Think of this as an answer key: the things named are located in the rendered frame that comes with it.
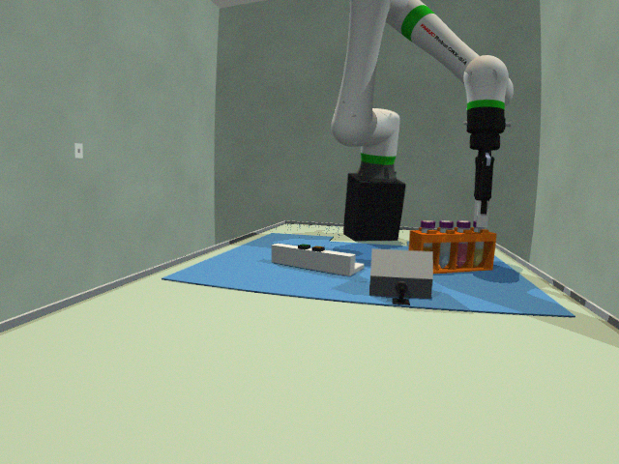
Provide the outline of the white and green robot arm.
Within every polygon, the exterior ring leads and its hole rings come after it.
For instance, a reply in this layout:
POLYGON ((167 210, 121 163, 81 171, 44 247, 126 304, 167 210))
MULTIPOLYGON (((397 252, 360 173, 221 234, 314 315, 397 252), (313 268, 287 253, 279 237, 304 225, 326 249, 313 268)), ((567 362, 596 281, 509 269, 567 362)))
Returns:
POLYGON ((361 146, 357 178, 381 183, 397 179, 399 116, 372 108, 385 22, 465 85, 467 132, 499 134, 511 126, 504 113, 514 86, 500 59, 479 57, 420 0, 350 0, 347 53, 332 132, 342 145, 361 146))

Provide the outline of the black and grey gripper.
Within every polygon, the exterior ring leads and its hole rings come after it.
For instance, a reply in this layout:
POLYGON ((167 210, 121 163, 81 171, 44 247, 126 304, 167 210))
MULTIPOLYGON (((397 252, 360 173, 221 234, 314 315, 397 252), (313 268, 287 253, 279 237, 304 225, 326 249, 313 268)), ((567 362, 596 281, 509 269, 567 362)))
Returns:
POLYGON ((491 151, 498 150, 500 148, 500 135, 498 133, 491 133, 488 131, 472 133, 470 135, 470 148, 479 151, 478 156, 476 156, 475 159, 477 174, 475 173, 475 203, 473 222, 477 221, 476 227, 487 228, 494 163, 494 158, 491 156, 491 151))

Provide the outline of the blue flat mat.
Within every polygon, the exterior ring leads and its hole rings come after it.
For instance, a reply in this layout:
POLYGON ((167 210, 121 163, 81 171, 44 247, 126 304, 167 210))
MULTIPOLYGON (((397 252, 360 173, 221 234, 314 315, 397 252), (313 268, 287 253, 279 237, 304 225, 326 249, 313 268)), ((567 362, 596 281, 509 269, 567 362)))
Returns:
POLYGON ((163 280, 323 301, 450 311, 574 317, 565 307, 494 255, 489 271, 433 274, 431 299, 370 296, 371 249, 407 246, 331 242, 334 237, 271 233, 163 277, 163 280), (354 275, 338 275, 272 262, 272 245, 319 246, 356 254, 365 264, 354 275))

